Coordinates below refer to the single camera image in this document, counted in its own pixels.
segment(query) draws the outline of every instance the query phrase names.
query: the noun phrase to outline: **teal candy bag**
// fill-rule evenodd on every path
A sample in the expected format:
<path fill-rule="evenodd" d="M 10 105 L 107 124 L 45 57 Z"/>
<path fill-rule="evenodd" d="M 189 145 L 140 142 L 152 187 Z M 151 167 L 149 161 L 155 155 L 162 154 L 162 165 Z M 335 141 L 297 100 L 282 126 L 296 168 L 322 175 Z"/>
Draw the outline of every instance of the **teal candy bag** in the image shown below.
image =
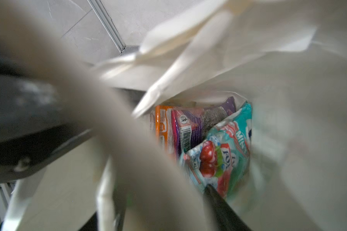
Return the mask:
<path fill-rule="evenodd" d="M 251 119 L 252 107 L 245 103 L 211 128 L 201 144 L 180 156 L 185 176 L 202 193 L 208 184 L 223 198 L 234 193 L 249 162 Z"/>

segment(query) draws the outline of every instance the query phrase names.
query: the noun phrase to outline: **metal strip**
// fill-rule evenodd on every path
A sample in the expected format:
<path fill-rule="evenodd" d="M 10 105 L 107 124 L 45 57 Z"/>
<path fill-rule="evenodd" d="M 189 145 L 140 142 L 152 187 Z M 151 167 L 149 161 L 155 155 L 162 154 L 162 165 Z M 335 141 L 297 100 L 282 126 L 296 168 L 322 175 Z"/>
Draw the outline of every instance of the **metal strip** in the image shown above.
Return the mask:
<path fill-rule="evenodd" d="M 101 0 L 87 0 L 91 7 L 93 8 L 95 14 L 99 18 L 99 20 L 102 22 L 104 28 L 106 29 L 107 33 L 113 40 L 114 44 L 116 45 L 117 49 L 120 51 L 120 53 L 125 49 L 126 45 L 122 41 L 122 38 L 120 34 L 117 31 L 117 28 L 114 26 L 111 17 L 109 17 L 106 9 L 104 8 Z"/>

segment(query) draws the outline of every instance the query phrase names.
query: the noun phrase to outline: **white plastic bag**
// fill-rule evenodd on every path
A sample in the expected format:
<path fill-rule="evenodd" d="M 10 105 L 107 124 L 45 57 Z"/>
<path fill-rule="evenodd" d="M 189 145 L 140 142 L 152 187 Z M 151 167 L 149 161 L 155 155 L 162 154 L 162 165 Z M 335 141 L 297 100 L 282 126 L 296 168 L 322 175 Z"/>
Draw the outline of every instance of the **white plastic bag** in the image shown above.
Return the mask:
<path fill-rule="evenodd" d="M 207 0 L 94 70 L 147 90 L 135 116 L 174 96 L 242 95 L 254 108 L 245 193 L 263 194 L 233 208 L 254 230 L 347 230 L 347 1 Z"/>

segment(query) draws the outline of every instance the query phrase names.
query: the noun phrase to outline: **tile grout line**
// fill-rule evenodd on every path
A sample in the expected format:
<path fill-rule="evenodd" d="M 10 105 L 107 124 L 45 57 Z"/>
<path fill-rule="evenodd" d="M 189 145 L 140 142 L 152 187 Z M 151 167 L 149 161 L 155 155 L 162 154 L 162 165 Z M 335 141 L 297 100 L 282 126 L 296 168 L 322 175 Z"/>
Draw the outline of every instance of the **tile grout line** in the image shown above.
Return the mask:
<path fill-rule="evenodd" d="M 90 11 L 92 11 L 93 9 L 90 9 L 84 16 L 82 16 L 82 18 L 80 18 L 80 20 L 78 20 L 73 26 L 71 26 L 71 28 L 69 28 L 69 30 L 67 30 L 61 38 L 63 38 L 70 30 L 72 30 L 72 28 L 77 25 L 77 23 L 79 23 L 79 21 L 81 21 L 88 13 L 90 13 Z"/>

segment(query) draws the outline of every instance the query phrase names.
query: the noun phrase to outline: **tile floor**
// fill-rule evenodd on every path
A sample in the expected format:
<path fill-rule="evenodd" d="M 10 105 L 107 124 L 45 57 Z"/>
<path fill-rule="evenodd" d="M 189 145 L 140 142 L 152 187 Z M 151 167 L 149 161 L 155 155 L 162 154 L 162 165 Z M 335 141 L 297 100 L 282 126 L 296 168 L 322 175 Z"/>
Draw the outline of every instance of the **tile floor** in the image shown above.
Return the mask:
<path fill-rule="evenodd" d="M 21 0 L 20 3 L 52 25 L 60 41 L 69 44 L 84 61 L 97 63 L 120 54 L 87 0 Z"/>

